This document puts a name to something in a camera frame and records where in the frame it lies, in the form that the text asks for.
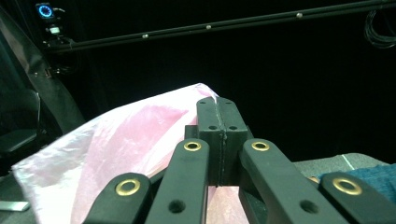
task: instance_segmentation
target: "black cable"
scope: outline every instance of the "black cable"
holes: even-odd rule
[[[375,18],[376,11],[371,11],[367,15],[366,23],[364,26],[364,37],[369,41],[373,46],[379,49],[389,49],[396,45],[396,36],[388,36],[388,35],[380,35],[373,26],[373,21]],[[388,19],[386,19],[389,32],[394,34],[391,29]]]

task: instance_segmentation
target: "translucent plastic bag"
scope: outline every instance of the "translucent plastic bag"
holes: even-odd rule
[[[161,171],[183,139],[185,125],[196,124],[196,102],[208,96],[217,95],[196,84],[116,108],[14,165],[14,175],[37,221],[81,223],[113,177],[128,172],[152,176]],[[227,190],[220,192],[233,194]],[[209,201],[214,192],[209,190]],[[226,206],[230,202],[224,200],[211,208]]]

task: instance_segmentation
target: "screw hole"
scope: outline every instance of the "screw hole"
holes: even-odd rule
[[[270,149],[270,146],[268,146],[264,142],[254,142],[251,144],[251,146],[258,151],[266,151]]]
[[[317,214],[319,212],[318,206],[307,200],[301,201],[300,206],[305,212],[310,214]]]
[[[184,144],[184,149],[188,151],[198,151],[199,149],[201,149],[201,147],[202,147],[201,144],[197,142],[188,142]]]
[[[173,200],[169,203],[168,209],[171,213],[181,213],[186,209],[186,204],[181,200]]]

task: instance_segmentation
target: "black metal rail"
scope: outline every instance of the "black metal rail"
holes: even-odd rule
[[[119,44],[134,43],[152,39],[169,38],[182,35],[195,35],[207,32],[232,30],[266,24],[281,23],[287,21],[300,21],[316,18],[324,18],[337,15],[365,12],[383,8],[396,7],[396,0],[370,0],[357,3],[349,3],[330,7],[316,7],[290,12],[276,13],[258,17],[250,17],[239,20],[216,21],[204,24],[184,26],[159,31],[151,31],[134,35],[121,35],[110,38],[89,40],[83,42],[70,42],[62,45],[51,45],[45,49],[47,53],[63,53],[83,49],[96,49]]]

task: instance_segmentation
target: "brass grommet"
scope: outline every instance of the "brass grommet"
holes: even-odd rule
[[[266,151],[270,149],[270,146],[264,142],[254,142],[251,144],[251,146],[258,151]]]
[[[123,189],[122,187],[125,184],[128,183],[133,183],[134,187],[132,189]],[[129,196],[129,195],[133,195],[135,194],[138,190],[140,189],[140,182],[136,179],[127,179],[124,180],[122,182],[120,182],[117,186],[116,186],[116,192],[118,195],[120,196]]]
[[[184,144],[184,149],[188,151],[198,151],[199,149],[201,149],[201,147],[202,147],[201,144],[197,142],[188,142]]]
[[[347,183],[353,187],[353,189],[347,189],[341,185],[341,183]],[[348,180],[346,178],[335,178],[332,181],[332,184],[340,191],[349,194],[349,195],[360,195],[362,193],[361,186],[356,184],[355,182]]]

